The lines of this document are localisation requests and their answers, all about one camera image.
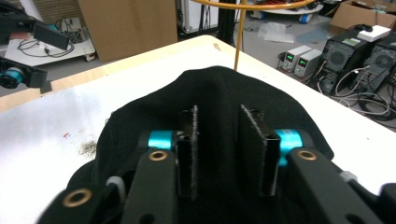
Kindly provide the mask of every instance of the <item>table surface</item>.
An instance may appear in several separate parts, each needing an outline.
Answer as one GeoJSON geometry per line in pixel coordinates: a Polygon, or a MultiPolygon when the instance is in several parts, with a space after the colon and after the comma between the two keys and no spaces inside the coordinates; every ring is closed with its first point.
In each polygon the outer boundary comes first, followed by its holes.
{"type": "MultiPolygon", "coordinates": [[[[112,111],[171,83],[183,71],[233,68],[235,48],[203,35],[0,98],[0,223],[34,223],[70,176],[93,159],[112,111]]],[[[396,182],[396,133],[291,77],[240,54],[238,72],[295,98],[334,151],[332,160],[373,193],[396,182]]]]}

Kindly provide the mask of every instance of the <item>black cloth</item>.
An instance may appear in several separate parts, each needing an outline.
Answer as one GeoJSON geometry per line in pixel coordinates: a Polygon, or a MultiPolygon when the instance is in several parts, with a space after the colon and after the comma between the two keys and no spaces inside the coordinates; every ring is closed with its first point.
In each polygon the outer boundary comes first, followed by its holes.
{"type": "Polygon", "coordinates": [[[327,158],[332,150],[315,122],[291,96],[258,79],[215,66],[184,72],[177,80],[113,112],[103,129],[96,158],[81,167],[69,186],[104,186],[128,159],[139,134],[177,130],[177,114],[198,105],[198,198],[179,199],[179,223],[278,223],[272,199],[240,191],[235,146],[240,105],[264,112],[272,129],[303,129],[327,158]]]}

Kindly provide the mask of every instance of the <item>power supply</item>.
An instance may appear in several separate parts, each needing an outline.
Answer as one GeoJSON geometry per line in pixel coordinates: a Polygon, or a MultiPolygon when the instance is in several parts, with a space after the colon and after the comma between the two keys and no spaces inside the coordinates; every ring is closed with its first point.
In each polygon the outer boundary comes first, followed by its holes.
{"type": "Polygon", "coordinates": [[[302,45],[296,49],[290,49],[286,51],[285,60],[283,61],[282,68],[288,72],[294,71],[300,55],[307,53],[309,50],[311,50],[311,48],[306,45],[302,45]]]}
{"type": "Polygon", "coordinates": [[[296,68],[294,69],[294,75],[297,77],[306,77],[311,75],[318,64],[321,51],[317,49],[312,49],[307,53],[300,56],[296,68]]]}

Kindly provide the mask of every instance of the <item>cardboard box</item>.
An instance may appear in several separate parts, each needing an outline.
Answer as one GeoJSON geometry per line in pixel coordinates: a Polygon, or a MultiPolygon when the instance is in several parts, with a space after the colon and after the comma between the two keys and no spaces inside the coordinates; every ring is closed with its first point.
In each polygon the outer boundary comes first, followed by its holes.
{"type": "Polygon", "coordinates": [[[380,25],[393,29],[396,27],[396,16],[388,13],[396,11],[393,4],[373,0],[350,0],[344,2],[335,12],[330,25],[336,28],[348,29],[354,25],[380,25]]]}
{"type": "Polygon", "coordinates": [[[174,0],[78,0],[101,62],[177,42],[174,0]]]}

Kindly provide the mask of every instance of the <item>floor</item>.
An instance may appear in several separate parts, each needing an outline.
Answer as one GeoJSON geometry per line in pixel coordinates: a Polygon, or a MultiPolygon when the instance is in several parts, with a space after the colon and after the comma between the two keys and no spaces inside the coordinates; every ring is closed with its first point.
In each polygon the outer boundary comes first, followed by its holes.
{"type": "MultiPolygon", "coordinates": [[[[284,16],[266,13],[263,19],[258,20],[251,18],[250,13],[251,12],[247,13],[247,18],[244,24],[242,50],[246,54],[274,68],[278,67],[279,59],[277,58],[277,56],[279,53],[285,52],[289,49],[300,47],[301,45],[307,45],[311,49],[318,49],[322,51],[327,39],[335,35],[331,32],[332,29],[329,25],[330,18],[327,17],[315,15],[308,24],[300,24],[300,16],[284,16]],[[286,42],[274,42],[263,39],[262,33],[260,32],[261,28],[263,26],[274,23],[286,25],[286,30],[284,32],[286,33],[286,35],[293,35],[293,43],[290,43],[289,40],[286,42]]],[[[238,25],[236,24],[234,31],[235,41],[237,27],[238,25]]],[[[216,35],[216,31],[209,32],[209,34],[216,35]]],[[[196,34],[183,35],[179,38],[179,41],[183,41],[186,38],[194,36],[196,36],[196,34]]],[[[281,39],[283,37],[283,35],[280,35],[277,37],[277,39],[281,39]]],[[[75,58],[58,63],[41,65],[39,66],[39,68],[48,71],[48,80],[56,80],[101,65],[104,65],[104,63],[101,63],[98,59],[86,63],[82,58],[75,58]]],[[[286,72],[284,72],[284,74],[297,78],[293,74],[288,74],[286,72]]],[[[24,85],[20,85],[17,89],[14,90],[0,88],[0,97],[25,89],[26,87],[24,85]]],[[[389,128],[391,130],[396,131],[396,129],[391,128],[396,127],[396,119],[385,122],[385,125],[390,126],[389,128]]]]}

